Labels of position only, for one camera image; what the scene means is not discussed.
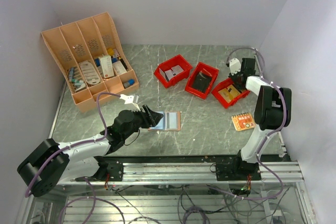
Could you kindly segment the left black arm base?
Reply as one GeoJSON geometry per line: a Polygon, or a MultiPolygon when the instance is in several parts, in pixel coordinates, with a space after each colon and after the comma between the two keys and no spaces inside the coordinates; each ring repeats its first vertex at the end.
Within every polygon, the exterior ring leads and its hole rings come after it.
{"type": "Polygon", "coordinates": [[[82,181],[82,177],[87,177],[91,182],[104,182],[106,180],[120,182],[124,171],[121,161],[103,156],[84,159],[75,168],[79,168],[79,172],[76,173],[78,175],[76,181],[82,181]]]}

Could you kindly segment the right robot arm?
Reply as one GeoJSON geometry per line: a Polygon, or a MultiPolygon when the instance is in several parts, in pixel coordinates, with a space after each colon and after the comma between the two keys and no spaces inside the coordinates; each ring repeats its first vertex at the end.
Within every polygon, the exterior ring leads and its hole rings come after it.
{"type": "Polygon", "coordinates": [[[231,167],[232,175],[239,180],[257,171],[260,157],[272,136],[288,126],[291,120],[291,89],[275,85],[262,74],[257,76],[255,64],[253,58],[227,60],[229,77],[236,87],[257,95],[254,110],[256,126],[231,167]]]}

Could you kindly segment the red bin with white cards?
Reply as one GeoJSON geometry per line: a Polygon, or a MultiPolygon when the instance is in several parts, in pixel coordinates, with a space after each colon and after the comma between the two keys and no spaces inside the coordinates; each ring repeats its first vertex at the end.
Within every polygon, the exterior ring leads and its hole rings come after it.
{"type": "Polygon", "coordinates": [[[192,65],[182,55],[176,55],[159,64],[154,76],[167,89],[181,80],[187,79],[192,68],[192,65]]]}

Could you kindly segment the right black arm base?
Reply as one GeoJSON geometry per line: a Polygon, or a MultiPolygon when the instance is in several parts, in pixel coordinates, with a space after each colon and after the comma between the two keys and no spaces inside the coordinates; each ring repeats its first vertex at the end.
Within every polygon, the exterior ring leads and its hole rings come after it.
{"type": "Polygon", "coordinates": [[[236,159],[229,163],[215,163],[214,169],[217,181],[261,180],[258,163],[236,159]]]}

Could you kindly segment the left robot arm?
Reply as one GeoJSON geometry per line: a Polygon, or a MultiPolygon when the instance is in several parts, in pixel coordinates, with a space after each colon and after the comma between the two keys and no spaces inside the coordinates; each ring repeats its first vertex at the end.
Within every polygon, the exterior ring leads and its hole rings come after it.
{"type": "Polygon", "coordinates": [[[69,143],[44,140],[17,168],[27,185],[25,197],[41,197],[71,179],[104,179],[108,172],[103,157],[123,147],[132,134],[156,127],[163,117],[143,105],[139,110],[122,110],[111,126],[91,138],[69,143]]]}

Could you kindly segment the red bin with gold cards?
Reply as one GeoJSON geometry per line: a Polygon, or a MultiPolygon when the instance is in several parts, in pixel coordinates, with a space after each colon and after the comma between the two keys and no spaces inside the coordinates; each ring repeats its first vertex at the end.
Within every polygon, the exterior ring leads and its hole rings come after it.
{"type": "Polygon", "coordinates": [[[211,94],[226,109],[236,104],[240,99],[249,95],[250,91],[238,89],[231,78],[220,82],[211,92],[211,94]]]}

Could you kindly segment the red bin with black cards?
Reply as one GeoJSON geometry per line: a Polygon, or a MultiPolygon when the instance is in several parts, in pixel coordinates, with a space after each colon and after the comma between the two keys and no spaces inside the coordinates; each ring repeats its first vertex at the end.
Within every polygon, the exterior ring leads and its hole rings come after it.
{"type": "Polygon", "coordinates": [[[188,79],[185,91],[205,100],[211,92],[218,74],[217,68],[199,62],[188,79]]]}

